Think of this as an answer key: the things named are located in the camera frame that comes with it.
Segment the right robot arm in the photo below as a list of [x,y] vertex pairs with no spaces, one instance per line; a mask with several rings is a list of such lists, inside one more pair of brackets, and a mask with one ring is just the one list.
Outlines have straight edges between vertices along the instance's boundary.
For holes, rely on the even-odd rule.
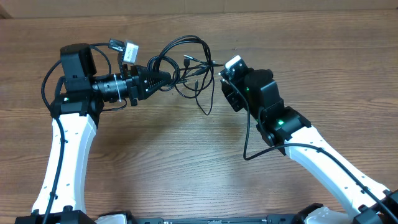
[[330,146],[316,127],[298,111],[284,105],[271,70],[249,68],[240,56],[226,62],[219,73],[221,89],[235,111],[245,109],[257,122],[268,148],[250,161],[271,151],[299,163],[343,207],[335,212],[314,203],[292,217],[292,223],[397,223],[397,192],[357,169]]

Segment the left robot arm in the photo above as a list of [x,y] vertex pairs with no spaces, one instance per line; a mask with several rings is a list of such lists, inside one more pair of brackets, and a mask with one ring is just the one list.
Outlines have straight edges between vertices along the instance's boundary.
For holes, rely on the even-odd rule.
[[119,53],[118,73],[97,76],[93,50],[101,44],[72,44],[60,49],[64,75],[53,102],[45,101],[52,121],[52,148],[40,193],[29,216],[16,223],[92,223],[85,208],[85,177],[90,147],[106,102],[136,106],[171,81],[170,73],[135,65],[138,47],[110,40]]

